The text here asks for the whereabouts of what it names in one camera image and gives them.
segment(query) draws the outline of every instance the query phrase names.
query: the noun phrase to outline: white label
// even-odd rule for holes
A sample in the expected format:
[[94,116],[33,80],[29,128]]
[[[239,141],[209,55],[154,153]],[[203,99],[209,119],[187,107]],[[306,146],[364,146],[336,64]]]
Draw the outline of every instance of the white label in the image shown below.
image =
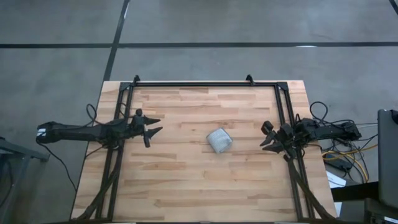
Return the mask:
[[385,221],[392,222],[392,223],[398,223],[398,220],[395,220],[395,219],[389,218],[389,217],[384,217],[384,220],[385,220]]
[[37,130],[37,136],[45,136],[45,128],[40,128]]

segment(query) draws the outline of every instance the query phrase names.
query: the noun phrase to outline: yellow cable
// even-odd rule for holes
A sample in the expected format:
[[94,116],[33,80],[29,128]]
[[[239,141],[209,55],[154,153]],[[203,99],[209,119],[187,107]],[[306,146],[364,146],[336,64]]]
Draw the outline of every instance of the yellow cable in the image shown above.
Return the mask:
[[355,163],[357,163],[357,165],[359,166],[359,168],[362,170],[362,173],[363,173],[364,176],[365,176],[365,180],[366,180],[365,182],[367,183],[367,182],[369,181],[369,177],[368,177],[368,175],[366,174],[365,169],[363,169],[363,166],[362,166],[356,159],[354,159],[354,157],[350,156],[350,154],[354,154],[354,153],[357,153],[357,152],[359,152],[359,151],[365,151],[365,150],[373,149],[373,148],[375,148],[376,146],[377,146],[377,144],[375,144],[375,145],[373,145],[373,146],[369,146],[369,147],[364,148],[364,149],[361,149],[361,150],[355,150],[355,151],[351,151],[351,152],[327,151],[327,152],[324,152],[324,153],[322,154],[322,156],[325,155],[325,154],[332,154],[332,153],[338,153],[338,154],[340,154],[339,156],[336,156],[336,157],[334,157],[334,158],[323,158],[323,160],[326,160],[326,161],[335,160],[335,159],[340,159],[340,158],[343,157],[343,156],[348,156],[348,157],[351,158]]
[[324,156],[325,154],[340,154],[341,156],[338,156],[338,157],[335,157],[335,158],[324,158],[324,160],[335,160],[335,159],[339,159],[339,158],[341,158],[341,157],[343,157],[344,155],[348,155],[348,154],[354,154],[354,153],[357,153],[357,152],[359,152],[359,151],[366,151],[366,150],[369,150],[369,149],[373,149],[373,148],[375,148],[377,146],[377,144],[375,144],[375,145],[373,145],[373,146],[369,146],[369,147],[367,147],[367,148],[364,148],[364,149],[361,149],[361,150],[354,150],[354,151],[350,151],[350,152],[335,152],[335,151],[327,151],[327,152],[324,152],[323,154],[322,154],[322,156]]
[[361,168],[362,173],[363,173],[363,175],[365,176],[365,180],[366,180],[365,183],[367,183],[367,182],[369,181],[369,177],[368,177],[368,175],[366,174],[365,169],[363,169],[362,165],[361,165],[356,159],[354,159],[354,157],[352,157],[352,156],[350,156],[350,155],[345,155],[345,156],[350,157],[352,160],[354,160],[355,163],[357,163],[357,164],[359,165],[359,168]]

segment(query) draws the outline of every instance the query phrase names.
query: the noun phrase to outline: concrete floor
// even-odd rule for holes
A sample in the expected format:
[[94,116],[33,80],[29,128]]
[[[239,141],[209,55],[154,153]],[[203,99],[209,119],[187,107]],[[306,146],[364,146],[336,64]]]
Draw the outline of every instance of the concrete floor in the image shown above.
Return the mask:
[[[110,43],[122,4],[1,1],[0,44]],[[121,42],[398,41],[397,23],[388,0],[132,0]],[[98,101],[109,51],[0,49],[0,136],[44,151],[34,141],[38,124],[87,122],[85,105]],[[310,102],[329,106],[327,120],[373,123],[378,109],[398,108],[397,57],[397,47],[119,49],[111,80],[305,80]],[[77,184],[86,143],[49,146]],[[375,181],[377,149],[364,154]],[[24,182],[14,223],[68,219],[75,193],[58,161],[33,162]]]

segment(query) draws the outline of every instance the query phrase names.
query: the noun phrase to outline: wooden tabletop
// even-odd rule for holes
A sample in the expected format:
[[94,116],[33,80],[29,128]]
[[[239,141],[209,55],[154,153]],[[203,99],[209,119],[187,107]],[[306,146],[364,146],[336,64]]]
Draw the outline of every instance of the wooden tabletop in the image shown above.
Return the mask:
[[[311,118],[303,81],[287,82],[294,113]],[[98,121],[113,119],[119,84],[104,82]],[[164,128],[152,138],[150,148],[145,148],[141,137],[126,141],[114,221],[296,220],[287,163],[282,154],[259,147],[265,138],[261,124],[270,120],[275,129],[280,126],[273,88],[134,88],[131,114],[137,108],[162,120],[148,128]],[[233,144],[215,154],[206,136],[220,127]],[[99,146],[90,143],[87,153]],[[86,159],[72,217],[79,216],[98,193],[105,158],[102,149]],[[319,148],[306,148],[304,161],[311,190],[336,215]]]

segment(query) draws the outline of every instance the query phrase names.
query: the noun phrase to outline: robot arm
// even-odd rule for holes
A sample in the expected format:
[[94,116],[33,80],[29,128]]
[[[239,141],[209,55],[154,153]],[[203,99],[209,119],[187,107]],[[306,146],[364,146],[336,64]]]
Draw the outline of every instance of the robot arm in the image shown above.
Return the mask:
[[261,131],[267,136],[266,140],[260,144],[262,150],[280,153],[285,150],[291,157],[295,157],[293,148],[304,147],[306,144],[323,139],[342,139],[354,141],[362,137],[356,125],[352,122],[342,124],[326,124],[320,126],[316,121],[304,118],[293,127],[283,124],[278,132],[270,121],[265,121]]
[[37,127],[37,141],[39,143],[52,143],[59,140],[97,141],[103,146],[116,147],[121,139],[143,136],[146,147],[150,147],[149,139],[162,127],[146,130],[146,125],[159,122],[142,115],[138,109],[132,117],[131,123],[127,119],[115,119],[106,124],[95,126],[76,126],[56,123],[54,121],[41,124]]

